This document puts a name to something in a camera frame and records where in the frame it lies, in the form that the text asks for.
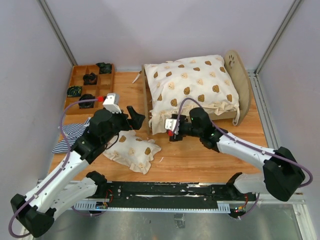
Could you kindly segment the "large bear print cushion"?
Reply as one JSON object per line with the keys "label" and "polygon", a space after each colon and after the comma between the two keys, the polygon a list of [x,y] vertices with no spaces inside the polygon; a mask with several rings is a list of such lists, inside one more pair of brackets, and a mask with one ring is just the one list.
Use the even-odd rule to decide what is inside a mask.
{"label": "large bear print cushion", "polygon": [[152,134],[165,133],[165,120],[173,114],[188,116],[196,103],[217,116],[236,112],[233,125],[240,118],[239,95],[225,68],[222,56],[206,55],[144,64],[151,94],[152,110],[148,122]]}

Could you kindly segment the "wooden pet bed frame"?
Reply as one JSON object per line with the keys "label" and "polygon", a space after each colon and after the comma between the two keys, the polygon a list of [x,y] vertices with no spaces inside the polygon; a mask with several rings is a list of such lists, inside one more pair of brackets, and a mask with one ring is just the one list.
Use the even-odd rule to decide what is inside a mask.
{"label": "wooden pet bed frame", "polygon": [[[232,83],[234,84],[234,87],[239,96],[240,117],[238,124],[235,125],[238,126],[244,120],[250,109],[252,100],[252,87],[250,84],[248,73],[239,54],[235,50],[229,50],[225,54],[225,56],[222,57],[224,59],[224,67],[229,73]],[[143,78],[144,111],[147,121],[147,133],[153,134],[152,129],[149,127],[149,120],[151,119],[150,110],[152,110],[153,108],[152,96],[148,86],[146,75],[142,72],[141,75]],[[208,113],[208,115],[212,120],[231,119],[233,123],[233,119],[236,117],[237,113],[235,111],[227,111],[221,115],[216,115],[214,113]]]}

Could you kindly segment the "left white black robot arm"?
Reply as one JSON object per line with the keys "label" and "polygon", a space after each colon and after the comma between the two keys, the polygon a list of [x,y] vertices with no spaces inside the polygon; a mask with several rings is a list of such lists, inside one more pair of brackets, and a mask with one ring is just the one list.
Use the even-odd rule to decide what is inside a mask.
{"label": "left white black robot arm", "polygon": [[106,149],[110,140],[121,131],[139,130],[145,120],[132,106],[128,113],[116,104],[97,110],[89,121],[84,133],[68,146],[64,159],[44,179],[26,194],[16,194],[10,200],[13,211],[8,224],[9,234],[13,222],[18,220],[30,235],[38,238],[44,235],[55,220],[75,203],[87,197],[101,198],[107,193],[107,180],[96,172],[90,172],[78,184],[66,189],[69,182],[87,168]]}

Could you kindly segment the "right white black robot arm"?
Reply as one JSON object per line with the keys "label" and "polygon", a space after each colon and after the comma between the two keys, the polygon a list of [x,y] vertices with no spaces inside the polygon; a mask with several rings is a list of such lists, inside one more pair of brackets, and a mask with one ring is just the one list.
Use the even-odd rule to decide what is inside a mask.
{"label": "right white black robot arm", "polygon": [[165,120],[164,127],[171,142],[181,141],[186,136],[197,137],[207,149],[234,156],[259,169],[259,173],[232,176],[226,188],[227,196],[232,200],[247,193],[269,193],[277,200],[287,202],[306,178],[290,150],[262,147],[242,140],[214,126],[200,107],[192,109],[189,116],[173,114]]}

